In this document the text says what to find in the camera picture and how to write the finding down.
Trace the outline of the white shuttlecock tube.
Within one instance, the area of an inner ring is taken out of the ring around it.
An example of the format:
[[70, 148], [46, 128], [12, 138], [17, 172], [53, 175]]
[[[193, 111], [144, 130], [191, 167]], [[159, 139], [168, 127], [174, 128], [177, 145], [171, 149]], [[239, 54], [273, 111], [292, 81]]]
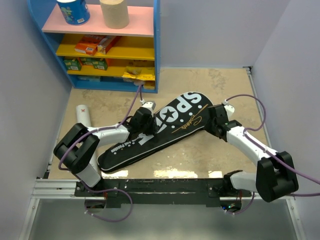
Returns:
[[[75, 108], [76, 111], [76, 119], [78, 123], [83, 124], [85, 127], [91, 127], [91, 118], [89, 108], [85, 104], [77, 105]], [[98, 167], [97, 162], [97, 152], [95, 151], [90, 159], [90, 165], [100, 174], [101, 171]]]

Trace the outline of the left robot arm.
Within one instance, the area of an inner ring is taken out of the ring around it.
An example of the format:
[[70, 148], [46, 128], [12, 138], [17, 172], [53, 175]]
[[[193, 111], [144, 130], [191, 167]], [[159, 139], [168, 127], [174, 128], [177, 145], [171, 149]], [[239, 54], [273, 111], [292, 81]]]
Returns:
[[124, 121], [105, 127], [86, 127], [75, 124], [55, 146], [53, 154], [60, 160], [58, 168], [71, 172], [86, 184], [86, 191], [92, 196], [99, 196], [104, 190], [102, 176], [90, 160], [98, 147], [124, 143], [139, 134], [155, 134], [155, 103], [147, 101], [134, 115]]

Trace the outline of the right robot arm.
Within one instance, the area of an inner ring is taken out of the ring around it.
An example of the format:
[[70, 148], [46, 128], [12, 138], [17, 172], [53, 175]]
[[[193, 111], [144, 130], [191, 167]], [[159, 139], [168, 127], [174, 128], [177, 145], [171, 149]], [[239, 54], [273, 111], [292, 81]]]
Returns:
[[223, 176], [223, 192], [230, 197], [240, 190], [255, 192], [267, 203], [294, 193], [299, 189], [292, 156], [278, 152], [245, 132], [236, 120], [229, 120], [235, 109], [218, 104], [208, 108], [209, 120], [204, 129], [240, 150], [256, 166], [255, 173], [242, 170]]

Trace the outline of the black racket cover bag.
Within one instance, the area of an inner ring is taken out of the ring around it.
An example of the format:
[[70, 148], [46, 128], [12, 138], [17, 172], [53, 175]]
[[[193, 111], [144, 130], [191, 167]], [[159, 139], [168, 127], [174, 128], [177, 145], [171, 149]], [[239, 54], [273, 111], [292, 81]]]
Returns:
[[111, 173], [125, 168], [203, 130], [211, 106], [213, 102], [200, 92], [177, 96], [154, 113], [154, 134], [135, 134], [107, 149], [97, 158], [100, 170]]

